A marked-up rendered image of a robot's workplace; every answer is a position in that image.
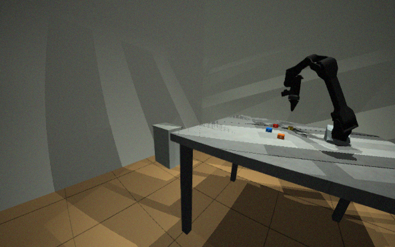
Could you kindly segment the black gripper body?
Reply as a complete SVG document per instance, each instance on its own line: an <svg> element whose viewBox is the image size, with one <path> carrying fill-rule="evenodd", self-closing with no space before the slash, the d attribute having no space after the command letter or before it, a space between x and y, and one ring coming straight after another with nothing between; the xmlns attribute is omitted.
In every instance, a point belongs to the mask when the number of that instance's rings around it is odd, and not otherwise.
<svg viewBox="0 0 395 247"><path fill-rule="evenodd" d="M288 96L288 99L294 100L294 101L300 100L300 97L299 97L299 94L300 94L300 87L291 86L290 90L291 90L292 92L291 92L291 95Z"/></svg>

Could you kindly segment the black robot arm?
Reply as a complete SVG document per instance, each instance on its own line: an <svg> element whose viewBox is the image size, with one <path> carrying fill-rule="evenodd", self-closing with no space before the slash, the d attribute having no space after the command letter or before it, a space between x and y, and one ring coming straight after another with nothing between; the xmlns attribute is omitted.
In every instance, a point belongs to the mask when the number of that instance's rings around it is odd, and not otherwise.
<svg viewBox="0 0 395 247"><path fill-rule="evenodd" d="M335 58L316 54L307 56L303 61L286 70L284 86L300 87L303 77L298 74L307 66L310 66L310 69L314 70L324 80L331 97L334 106L334 112L331 113L332 121L334 121L332 138L346 142L352 129L358 127L358 122L353 109L346 105L344 94L336 76L338 64Z"/></svg>

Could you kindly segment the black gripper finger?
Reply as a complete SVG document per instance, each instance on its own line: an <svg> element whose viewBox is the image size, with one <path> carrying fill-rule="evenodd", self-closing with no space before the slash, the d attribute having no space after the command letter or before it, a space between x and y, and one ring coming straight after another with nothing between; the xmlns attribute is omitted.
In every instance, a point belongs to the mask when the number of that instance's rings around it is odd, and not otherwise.
<svg viewBox="0 0 395 247"><path fill-rule="evenodd" d="M289 102L290 102L291 111L293 111L299 101L289 100Z"/></svg>

